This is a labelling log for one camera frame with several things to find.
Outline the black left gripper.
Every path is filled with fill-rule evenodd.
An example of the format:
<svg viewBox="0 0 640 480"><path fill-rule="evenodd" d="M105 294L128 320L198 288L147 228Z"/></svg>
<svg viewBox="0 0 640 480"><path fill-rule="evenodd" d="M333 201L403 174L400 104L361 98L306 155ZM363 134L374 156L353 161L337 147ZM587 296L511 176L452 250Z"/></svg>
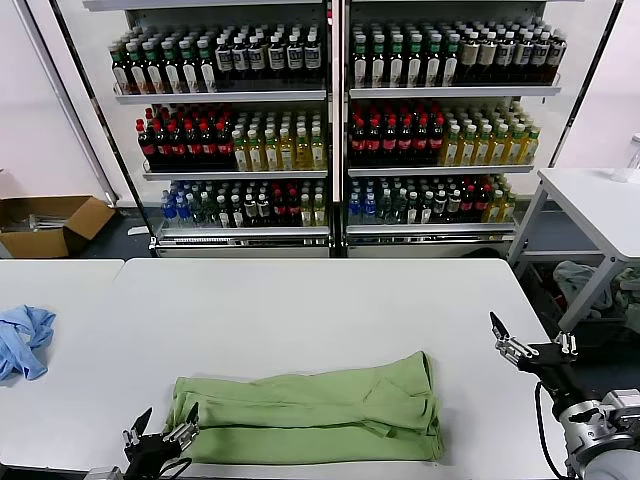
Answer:
<svg viewBox="0 0 640 480"><path fill-rule="evenodd" d="M176 479L191 465L191 459L181 455L199 435L199 403L193 404L186 420L167 434L166 439L161 434L142 436L151 414L149 407L130 429L122 432L124 453L129 461L125 479L160 479L169 470L177 468L170 476L170 479Z"/></svg>

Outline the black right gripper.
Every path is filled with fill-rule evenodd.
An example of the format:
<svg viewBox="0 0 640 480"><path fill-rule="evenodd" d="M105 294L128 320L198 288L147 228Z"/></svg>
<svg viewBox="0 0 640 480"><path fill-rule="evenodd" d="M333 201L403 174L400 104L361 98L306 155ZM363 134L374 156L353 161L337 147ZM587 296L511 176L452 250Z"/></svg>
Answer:
<svg viewBox="0 0 640 480"><path fill-rule="evenodd" d="M517 362L520 371L534 374L553 401L554 408L569 408L583 401L583 388L572 370L572 357L576 357L577 342L570 332L558 333L558 344L529 344L537 351L529 353L511 337L499 317L489 313L491 330L496 338L495 348L509 362Z"/></svg>

